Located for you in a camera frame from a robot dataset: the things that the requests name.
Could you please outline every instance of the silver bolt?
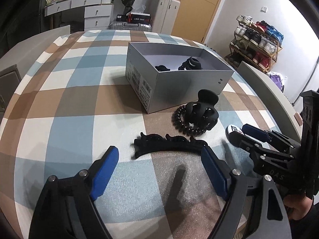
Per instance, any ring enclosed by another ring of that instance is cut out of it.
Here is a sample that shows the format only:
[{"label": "silver bolt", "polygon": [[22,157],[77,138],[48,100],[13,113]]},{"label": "silver bolt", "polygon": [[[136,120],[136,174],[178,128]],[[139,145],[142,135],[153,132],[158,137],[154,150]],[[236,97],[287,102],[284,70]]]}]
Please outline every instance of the silver bolt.
[{"label": "silver bolt", "polygon": [[82,171],[79,172],[79,175],[82,176],[82,177],[87,176],[87,174],[88,174],[87,170],[82,170]]},{"label": "silver bolt", "polygon": [[238,169],[232,170],[233,175],[239,176],[241,174],[241,171]]},{"label": "silver bolt", "polygon": [[267,180],[267,181],[271,181],[272,180],[272,177],[270,176],[270,175],[268,175],[268,174],[266,174],[265,176],[264,176],[264,178],[265,178],[265,180]]},{"label": "silver bolt", "polygon": [[55,181],[55,178],[56,178],[55,175],[51,175],[51,176],[48,178],[48,181],[49,181],[49,182],[54,182],[54,181]]}]

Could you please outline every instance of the open box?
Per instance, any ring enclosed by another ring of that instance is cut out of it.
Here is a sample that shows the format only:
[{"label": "open box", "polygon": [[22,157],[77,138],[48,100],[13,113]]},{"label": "open box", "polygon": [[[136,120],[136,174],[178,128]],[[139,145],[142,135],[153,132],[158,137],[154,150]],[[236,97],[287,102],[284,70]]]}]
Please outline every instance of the open box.
[{"label": "open box", "polygon": [[[202,64],[202,70],[180,70],[189,57]],[[171,69],[159,72],[155,66]],[[125,76],[147,113],[197,100],[207,89],[220,94],[234,73],[223,59],[203,48],[165,43],[130,43]]]}]

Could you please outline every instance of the silver suitcase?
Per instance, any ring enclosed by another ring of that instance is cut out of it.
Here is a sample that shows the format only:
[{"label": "silver suitcase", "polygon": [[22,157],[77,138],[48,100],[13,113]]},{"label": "silver suitcase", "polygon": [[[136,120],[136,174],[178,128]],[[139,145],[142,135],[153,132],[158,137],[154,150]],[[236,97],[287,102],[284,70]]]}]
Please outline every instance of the silver suitcase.
[{"label": "silver suitcase", "polygon": [[139,30],[139,31],[152,31],[152,27],[149,24],[141,23],[126,23],[126,22],[113,22],[108,29],[125,29],[125,30]]}]

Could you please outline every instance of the red shoe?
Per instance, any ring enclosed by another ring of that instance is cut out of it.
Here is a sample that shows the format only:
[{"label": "red shoe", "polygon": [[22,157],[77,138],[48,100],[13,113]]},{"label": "red shoe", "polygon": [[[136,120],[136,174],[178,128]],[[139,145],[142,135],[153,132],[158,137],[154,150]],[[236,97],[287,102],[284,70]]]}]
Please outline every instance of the red shoe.
[{"label": "red shoe", "polygon": [[259,63],[259,66],[260,66],[261,68],[266,69],[268,66],[270,66],[270,58],[269,58],[269,57],[266,57],[266,56],[264,56],[264,55],[261,55],[261,57],[262,57],[262,59],[261,59],[261,61],[260,61],[260,63]]},{"label": "red shoe", "polygon": [[257,52],[253,61],[256,63],[256,64],[259,64],[259,62],[261,61],[262,59],[262,54],[260,52]]},{"label": "red shoe", "polygon": [[262,32],[265,32],[267,30],[267,27],[261,24],[260,22],[256,22],[256,26],[257,26],[257,29]]}]

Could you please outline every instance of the tablecloth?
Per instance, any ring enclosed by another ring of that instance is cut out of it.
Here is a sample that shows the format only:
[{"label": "tablecloth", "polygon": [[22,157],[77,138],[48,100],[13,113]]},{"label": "tablecloth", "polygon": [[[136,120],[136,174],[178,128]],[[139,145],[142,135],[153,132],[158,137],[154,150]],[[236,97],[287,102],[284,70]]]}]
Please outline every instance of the tablecloth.
[{"label": "tablecloth", "polygon": [[[199,156],[157,153],[134,160],[141,132],[180,135],[176,107],[147,114],[125,78],[129,42],[197,46],[150,32],[91,30],[59,37],[22,79],[0,126],[0,207],[21,238],[47,178],[88,169],[110,145],[119,163],[97,209],[114,238],[207,238],[221,213]],[[229,124],[278,127],[250,86],[235,72],[219,95],[217,125],[200,139],[245,174],[248,153],[227,140]]]}]

